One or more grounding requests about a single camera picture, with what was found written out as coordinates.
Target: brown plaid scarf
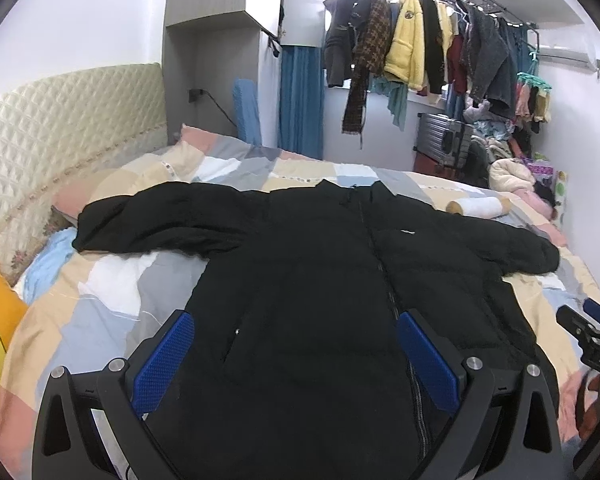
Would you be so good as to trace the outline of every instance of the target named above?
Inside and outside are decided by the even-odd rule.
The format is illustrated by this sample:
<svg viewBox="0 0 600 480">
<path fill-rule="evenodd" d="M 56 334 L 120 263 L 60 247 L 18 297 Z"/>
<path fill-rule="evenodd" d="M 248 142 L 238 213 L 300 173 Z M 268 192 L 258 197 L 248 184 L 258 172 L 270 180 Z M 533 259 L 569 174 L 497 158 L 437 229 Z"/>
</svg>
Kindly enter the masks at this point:
<svg viewBox="0 0 600 480">
<path fill-rule="evenodd" d="M 342 119 L 344 134 L 361 135 L 369 75 L 382 73 L 389 35 L 391 10 L 386 0 L 371 0 L 369 19 L 353 53 L 355 68 Z"/>
</svg>

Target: power outlet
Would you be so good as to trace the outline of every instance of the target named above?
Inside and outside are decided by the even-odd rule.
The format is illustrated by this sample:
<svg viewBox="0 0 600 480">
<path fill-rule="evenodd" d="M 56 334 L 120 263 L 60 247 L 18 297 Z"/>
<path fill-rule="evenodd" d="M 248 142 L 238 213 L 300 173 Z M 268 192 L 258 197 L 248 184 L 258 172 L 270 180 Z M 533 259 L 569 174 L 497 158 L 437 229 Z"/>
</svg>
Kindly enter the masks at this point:
<svg viewBox="0 0 600 480">
<path fill-rule="evenodd" d="M 197 101 L 202 94 L 203 94 L 203 92 L 200 88 L 190 89 L 189 90 L 189 102 L 193 103 L 193 102 Z"/>
</svg>

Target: yellow fleece jacket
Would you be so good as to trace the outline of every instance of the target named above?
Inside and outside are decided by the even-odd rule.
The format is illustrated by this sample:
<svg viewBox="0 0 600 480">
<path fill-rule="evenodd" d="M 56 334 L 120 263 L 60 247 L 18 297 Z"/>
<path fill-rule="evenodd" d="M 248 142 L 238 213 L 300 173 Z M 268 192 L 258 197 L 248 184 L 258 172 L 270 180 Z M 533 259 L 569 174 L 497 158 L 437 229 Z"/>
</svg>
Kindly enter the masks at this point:
<svg viewBox="0 0 600 480">
<path fill-rule="evenodd" d="M 424 84 L 424 22 L 418 0 L 399 0 L 400 15 L 394 40 L 384 62 L 389 72 L 409 88 L 422 90 Z"/>
</svg>

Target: black coat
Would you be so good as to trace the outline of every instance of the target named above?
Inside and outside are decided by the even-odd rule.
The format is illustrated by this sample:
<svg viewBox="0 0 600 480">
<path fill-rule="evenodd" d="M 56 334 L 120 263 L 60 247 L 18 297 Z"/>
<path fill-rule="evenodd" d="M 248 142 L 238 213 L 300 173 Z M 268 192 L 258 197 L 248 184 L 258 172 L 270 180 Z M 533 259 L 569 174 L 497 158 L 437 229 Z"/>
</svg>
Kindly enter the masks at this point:
<svg viewBox="0 0 600 480">
<path fill-rule="evenodd" d="M 352 27 L 349 26 L 349 19 L 357 1 L 324 1 L 324 7 L 331 13 L 331 25 L 324 38 L 323 57 L 329 88 L 343 86 L 347 79 L 351 79 L 355 35 Z"/>
<path fill-rule="evenodd" d="M 445 84 L 445 52 L 438 6 L 434 0 L 420 0 L 424 21 L 424 70 L 429 77 L 429 93 L 442 94 Z"/>
<path fill-rule="evenodd" d="M 555 372 L 501 280 L 558 266 L 524 229 L 379 182 L 271 193 L 168 182 L 88 205 L 74 247 L 209 257 L 186 306 L 194 343 L 147 420 L 185 478 L 407 478 L 445 422 L 397 343 L 410 308 L 464 356 L 537 363 L 557 406 Z"/>
</svg>

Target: quilted headboard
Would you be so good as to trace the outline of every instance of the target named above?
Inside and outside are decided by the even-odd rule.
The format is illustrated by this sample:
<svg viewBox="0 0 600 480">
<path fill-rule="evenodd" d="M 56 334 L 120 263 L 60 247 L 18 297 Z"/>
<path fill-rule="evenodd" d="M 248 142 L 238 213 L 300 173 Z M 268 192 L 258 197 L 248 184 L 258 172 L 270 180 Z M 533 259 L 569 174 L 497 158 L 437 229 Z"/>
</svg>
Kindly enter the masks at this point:
<svg viewBox="0 0 600 480">
<path fill-rule="evenodd" d="M 58 188 L 167 144 L 159 64 L 80 70 L 0 95 L 0 272 L 45 243 Z"/>
</svg>

